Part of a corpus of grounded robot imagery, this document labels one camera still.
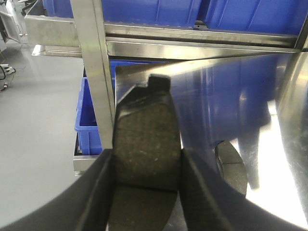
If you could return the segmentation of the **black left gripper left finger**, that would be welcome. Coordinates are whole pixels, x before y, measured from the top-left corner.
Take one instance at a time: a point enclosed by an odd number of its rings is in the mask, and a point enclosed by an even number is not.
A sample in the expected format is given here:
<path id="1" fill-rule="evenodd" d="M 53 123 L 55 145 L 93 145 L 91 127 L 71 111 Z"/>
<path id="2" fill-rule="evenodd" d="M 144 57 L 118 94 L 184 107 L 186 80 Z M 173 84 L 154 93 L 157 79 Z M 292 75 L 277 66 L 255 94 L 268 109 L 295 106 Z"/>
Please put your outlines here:
<path id="1" fill-rule="evenodd" d="M 104 231 L 115 184 L 112 150 L 105 149 L 86 172 L 56 198 L 3 231 Z"/>

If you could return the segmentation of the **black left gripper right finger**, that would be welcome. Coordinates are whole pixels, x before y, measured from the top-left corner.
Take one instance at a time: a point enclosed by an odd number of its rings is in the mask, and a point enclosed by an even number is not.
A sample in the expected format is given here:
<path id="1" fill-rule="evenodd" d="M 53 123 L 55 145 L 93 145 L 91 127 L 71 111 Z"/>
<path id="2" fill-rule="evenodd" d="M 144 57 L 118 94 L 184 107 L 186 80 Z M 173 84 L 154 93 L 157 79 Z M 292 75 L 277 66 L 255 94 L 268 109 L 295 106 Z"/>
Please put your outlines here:
<path id="1" fill-rule="evenodd" d="M 190 231 L 301 231 L 247 200 L 198 155 L 181 151 L 180 201 Z"/>

